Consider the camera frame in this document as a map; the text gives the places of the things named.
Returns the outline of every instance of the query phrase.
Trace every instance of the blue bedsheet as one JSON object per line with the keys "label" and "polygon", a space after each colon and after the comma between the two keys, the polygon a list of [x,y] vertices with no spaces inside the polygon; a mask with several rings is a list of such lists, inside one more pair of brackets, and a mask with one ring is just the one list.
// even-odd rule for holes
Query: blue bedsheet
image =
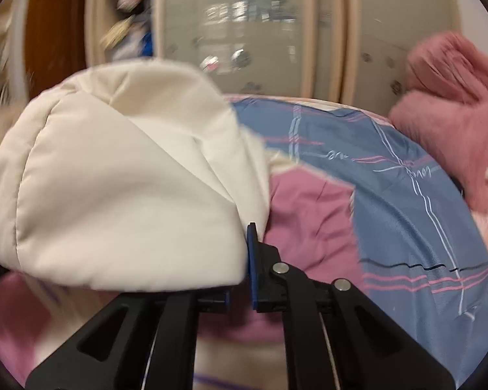
{"label": "blue bedsheet", "polygon": [[361,111],[246,98],[239,121],[269,148],[355,186],[370,298],[460,386],[488,351],[488,253],[459,191],[424,149]]}

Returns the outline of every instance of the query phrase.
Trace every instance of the metal screw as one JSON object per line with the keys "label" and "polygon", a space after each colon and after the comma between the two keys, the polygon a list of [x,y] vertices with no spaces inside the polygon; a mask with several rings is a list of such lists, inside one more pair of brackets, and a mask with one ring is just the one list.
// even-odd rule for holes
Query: metal screw
{"label": "metal screw", "polygon": [[351,288],[351,282],[346,279],[338,279],[334,282],[334,287],[342,292],[345,292]]}
{"label": "metal screw", "polygon": [[277,274],[285,274],[289,271],[289,265],[287,265],[286,263],[276,263],[273,266],[273,271]]}

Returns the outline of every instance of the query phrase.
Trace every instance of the beige fabric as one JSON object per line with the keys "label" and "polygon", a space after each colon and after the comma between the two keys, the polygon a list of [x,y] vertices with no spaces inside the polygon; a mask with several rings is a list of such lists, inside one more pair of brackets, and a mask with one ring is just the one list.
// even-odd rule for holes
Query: beige fabric
{"label": "beige fabric", "polygon": [[0,263],[58,284],[240,282],[269,211],[260,141],[199,73],[133,61],[33,100],[0,146]]}

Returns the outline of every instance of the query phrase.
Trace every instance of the purple line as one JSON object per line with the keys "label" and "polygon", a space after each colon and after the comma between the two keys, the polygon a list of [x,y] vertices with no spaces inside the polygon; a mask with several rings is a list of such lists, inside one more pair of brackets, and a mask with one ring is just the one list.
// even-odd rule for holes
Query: purple line
{"label": "purple line", "polygon": [[213,377],[206,375],[194,374],[194,381],[202,384],[212,385],[217,388],[224,388],[225,390],[258,390],[255,387],[241,386],[239,384],[226,383]]}

